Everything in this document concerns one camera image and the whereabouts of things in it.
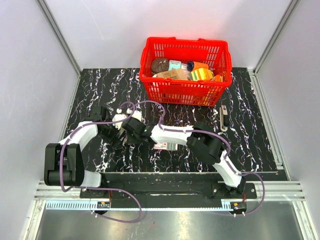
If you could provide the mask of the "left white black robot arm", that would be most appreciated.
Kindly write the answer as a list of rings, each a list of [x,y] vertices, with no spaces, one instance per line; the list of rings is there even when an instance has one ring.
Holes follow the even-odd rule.
[[[45,148],[44,183],[47,186],[89,187],[98,198],[107,195],[108,185],[102,175],[85,169],[82,151],[95,137],[117,146],[121,144],[120,129],[126,114],[118,109],[111,117],[107,108],[93,107],[76,129],[58,143]]]

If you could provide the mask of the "beige staple remover tool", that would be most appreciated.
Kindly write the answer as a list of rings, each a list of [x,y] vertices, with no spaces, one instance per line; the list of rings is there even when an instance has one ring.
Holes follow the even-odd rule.
[[[226,132],[230,125],[230,120],[229,120],[227,107],[225,105],[221,105],[219,108],[219,119],[220,119],[220,130],[222,132]]]

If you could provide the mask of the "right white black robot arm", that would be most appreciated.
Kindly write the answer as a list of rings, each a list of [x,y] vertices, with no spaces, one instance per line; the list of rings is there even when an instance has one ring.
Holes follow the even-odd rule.
[[[175,144],[188,147],[202,163],[213,166],[222,177],[228,194],[239,198],[246,191],[246,180],[229,158],[230,145],[222,136],[211,131],[203,122],[178,127],[162,124],[143,124],[130,117],[122,124],[127,135],[138,142]]]

